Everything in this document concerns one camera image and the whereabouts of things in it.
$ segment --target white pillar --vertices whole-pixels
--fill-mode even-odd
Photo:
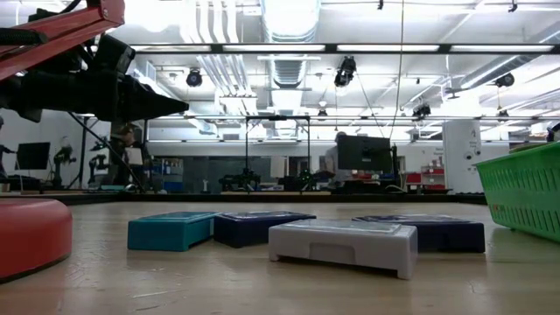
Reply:
[[[481,162],[479,121],[449,121],[444,124],[445,183],[451,193],[482,193],[474,164]]]

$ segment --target navy blue step platform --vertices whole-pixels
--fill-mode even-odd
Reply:
[[[129,249],[186,251],[214,234],[214,212],[178,212],[129,221]]]
[[[269,242],[269,228],[298,220],[316,219],[315,215],[288,211],[223,213],[214,218],[213,238],[239,249]]]
[[[352,220],[414,226],[418,231],[418,251],[484,253],[486,250],[482,223],[456,219],[447,215],[369,215]]]

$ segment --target white step platform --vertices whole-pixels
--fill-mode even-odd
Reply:
[[[411,279],[417,263],[417,229],[350,220],[298,220],[269,229],[269,259],[282,256],[397,270]]]

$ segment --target computer monitor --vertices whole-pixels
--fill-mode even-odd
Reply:
[[[16,170],[46,170],[50,143],[21,143],[17,147]]]
[[[337,147],[340,170],[393,172],[391,142],[388,138],[340,136]]]

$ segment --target aerobic step platform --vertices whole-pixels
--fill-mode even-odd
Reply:
[[[186,251],[214,233],[214,212],[178,212],[129,221],[129,249]]]
[[[269,229],[269,259],[282,256],[396,270],[411,279],[417,229],[351,220],[299,220]]]
[[[418,229],[418,251],[461,251],[484,253],[484,225],[447,215],[370,215],[355,221],[403,224]]]
[[[52,266],[72,251],[72,214],[49,199],[0,199],[0,284]]]
[[[269,242],[269,228],[315,215],[288,211],[223,213],[214,218],[213,238],[233,248]]]

